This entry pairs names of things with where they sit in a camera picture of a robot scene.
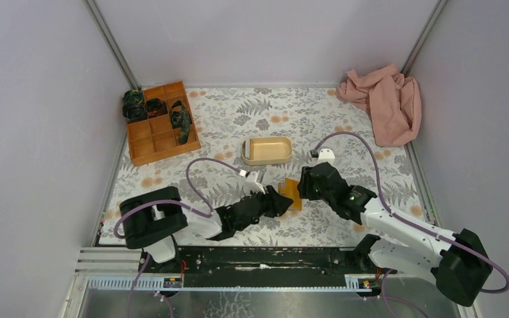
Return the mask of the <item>orange compartment organizer tray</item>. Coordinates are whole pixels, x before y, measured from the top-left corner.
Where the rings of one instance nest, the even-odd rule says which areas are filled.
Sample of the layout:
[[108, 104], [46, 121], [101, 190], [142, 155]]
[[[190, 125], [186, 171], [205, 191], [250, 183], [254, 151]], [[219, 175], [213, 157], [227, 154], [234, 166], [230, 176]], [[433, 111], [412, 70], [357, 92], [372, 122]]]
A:
[[182, 81], [123, 96], [131, 162], [142, 166], [201, 148]]

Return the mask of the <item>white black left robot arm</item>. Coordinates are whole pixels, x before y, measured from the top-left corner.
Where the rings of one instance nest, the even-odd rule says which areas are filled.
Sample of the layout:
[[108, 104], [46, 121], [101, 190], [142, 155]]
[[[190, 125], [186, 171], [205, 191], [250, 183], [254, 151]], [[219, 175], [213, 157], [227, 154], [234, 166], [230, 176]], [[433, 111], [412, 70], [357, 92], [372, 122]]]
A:
[[113, 234], [125, 240], [128, 249], [141, 249], [146, 258], [162, 264], [177, 257], [174, 235], [180, 231], [221, 241], [259, 223], [261, 217], [285, 214], [293, 203], [268, 185], [262, 192], [251, 192], [232, 205], [218, 207], [209, 216], [184, 203], [178, 189], [169, 186], [123, 201]]

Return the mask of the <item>beige oval plastic tray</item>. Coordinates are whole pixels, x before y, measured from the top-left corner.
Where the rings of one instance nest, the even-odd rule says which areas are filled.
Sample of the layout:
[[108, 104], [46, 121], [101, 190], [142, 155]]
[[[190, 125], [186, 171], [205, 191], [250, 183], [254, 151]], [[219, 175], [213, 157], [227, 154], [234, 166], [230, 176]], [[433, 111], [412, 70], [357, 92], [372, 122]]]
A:
[[[244, 157], [244, 142], [251, 142], [251, 159]], [[241, 158], [249, 166], [285, 164], [291, 161], [292, 141], [285, 136], [251, 137], [241, 146]]]

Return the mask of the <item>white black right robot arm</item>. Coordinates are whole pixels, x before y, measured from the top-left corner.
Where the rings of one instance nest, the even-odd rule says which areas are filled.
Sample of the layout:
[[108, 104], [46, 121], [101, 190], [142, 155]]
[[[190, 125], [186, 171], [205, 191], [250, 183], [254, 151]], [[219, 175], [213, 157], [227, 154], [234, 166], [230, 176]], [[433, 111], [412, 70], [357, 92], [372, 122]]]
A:
[[399, 240], [370, 236], [359, 246], [374, 265], [419, 277], [458, 305], [470, 307], [493, 271], [476, 233], [455, 233], [406, 216], [375, 192], [349, 185], [327, 162], [304, 166], [298, 191], [302, 199], [325, 202], [342, 219]]

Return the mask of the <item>white card in tray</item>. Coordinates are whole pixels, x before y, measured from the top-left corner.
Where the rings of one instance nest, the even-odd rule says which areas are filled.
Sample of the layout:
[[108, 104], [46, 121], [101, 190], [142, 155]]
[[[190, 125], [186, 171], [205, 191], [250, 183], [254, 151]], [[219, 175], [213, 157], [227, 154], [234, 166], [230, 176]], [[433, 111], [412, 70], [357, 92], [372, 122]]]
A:
[[251, 159], [251, 142], [249, 140], [244, 142], [244, 157], [247, 160]]

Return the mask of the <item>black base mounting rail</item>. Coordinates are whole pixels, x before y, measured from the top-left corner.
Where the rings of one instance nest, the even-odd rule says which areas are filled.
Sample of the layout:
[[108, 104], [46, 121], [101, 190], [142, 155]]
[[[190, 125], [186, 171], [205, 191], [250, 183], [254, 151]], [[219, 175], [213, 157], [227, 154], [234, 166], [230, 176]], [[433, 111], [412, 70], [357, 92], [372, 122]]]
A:
[[187, 288], [333, 288], [345, 276], [385, 273], [359, 249], [336, 247], [184, 246], [164, 263], [140, 256], [146, 274], [174, 274]]

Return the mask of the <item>yellow leather card holder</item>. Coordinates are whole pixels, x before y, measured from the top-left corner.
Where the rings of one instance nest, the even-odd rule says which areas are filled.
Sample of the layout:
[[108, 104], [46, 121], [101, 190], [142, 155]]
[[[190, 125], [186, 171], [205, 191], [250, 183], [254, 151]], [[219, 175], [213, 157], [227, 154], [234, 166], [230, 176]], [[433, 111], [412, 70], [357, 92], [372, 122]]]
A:
[[298, 191], [299, 181], [286, 178], [283, 182], [278, 184], [278, 193], [293, 201], [289, 210], [301, 211], [302, 210], [302, 199]]

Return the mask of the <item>pink crumpled cloth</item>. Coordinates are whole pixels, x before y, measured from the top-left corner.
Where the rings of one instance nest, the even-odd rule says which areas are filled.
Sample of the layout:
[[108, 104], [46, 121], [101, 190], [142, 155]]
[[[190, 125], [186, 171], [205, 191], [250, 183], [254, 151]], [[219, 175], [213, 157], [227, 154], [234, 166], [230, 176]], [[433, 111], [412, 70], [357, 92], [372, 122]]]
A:
[[418, 136], [422, 121], [419, 86], [396, 65], [365, 76], [352, 69], [335, 94], [338, 100], [352, 103], [369, 115], [377, 146], [403, 146]]

